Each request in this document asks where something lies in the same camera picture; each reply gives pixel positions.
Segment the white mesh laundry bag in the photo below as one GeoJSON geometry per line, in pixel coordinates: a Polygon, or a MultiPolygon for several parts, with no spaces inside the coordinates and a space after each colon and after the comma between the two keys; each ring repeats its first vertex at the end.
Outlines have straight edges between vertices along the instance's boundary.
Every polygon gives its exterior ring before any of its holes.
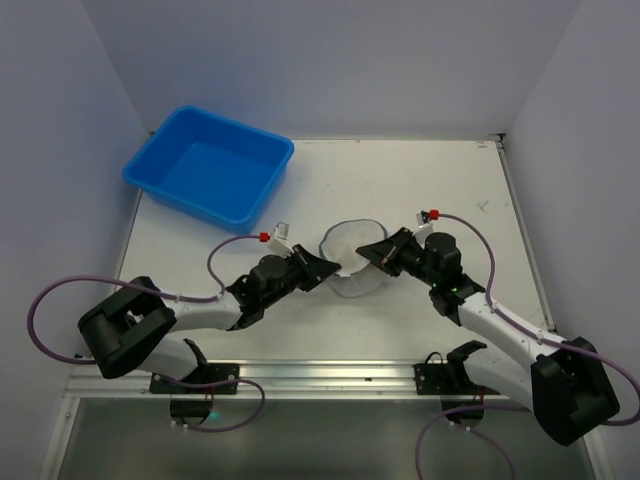
{"type": "Polygon", "coordinates": [[[385,275],[369,260],[356,252],[360,246],[376,243],[388,237],[387,229],[373,219],[346,220],[331,226],[319,243],[320,257],[338,263],[341,269],[328,283],[344,298],[357,298],[381,287],[385,275]]]}

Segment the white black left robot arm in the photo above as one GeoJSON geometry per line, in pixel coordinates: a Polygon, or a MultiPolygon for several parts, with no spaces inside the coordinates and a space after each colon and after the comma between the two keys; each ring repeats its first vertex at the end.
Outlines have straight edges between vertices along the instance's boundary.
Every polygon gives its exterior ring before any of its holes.
{"type": "Polygon", "coordinates": [[[200,348],[191,339],[172,338],[172,333],[247,329],[287,295],[309,292],[340,269],[295,245],[285,257],[262,257],[215,301],[186,301],[178,312],[165,304],[150,278],[141,276],[83,315],[78,329],[106,379],[141,370],[175,383],[210,383],[215,377],[200,348]]]}

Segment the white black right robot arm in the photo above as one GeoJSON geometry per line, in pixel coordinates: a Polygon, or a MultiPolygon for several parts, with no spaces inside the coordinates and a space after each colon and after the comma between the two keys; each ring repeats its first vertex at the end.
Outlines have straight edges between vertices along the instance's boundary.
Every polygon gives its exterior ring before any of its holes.
{"type": "Polygon", "coordinates": [[[485,387],[506,396],[530,410],[564,446],[619,413],[593,345],[583,338],[566,341],[522,319],[501,318],[485,288],[464,273],[453,236],[431,233],[418,241],[403,228],[356,251],[389,276],[407,273],[427,284],[435,310],[478,336],[450,351],[441,372],[421,365],[417,376],[456,392],[485,387]]]}

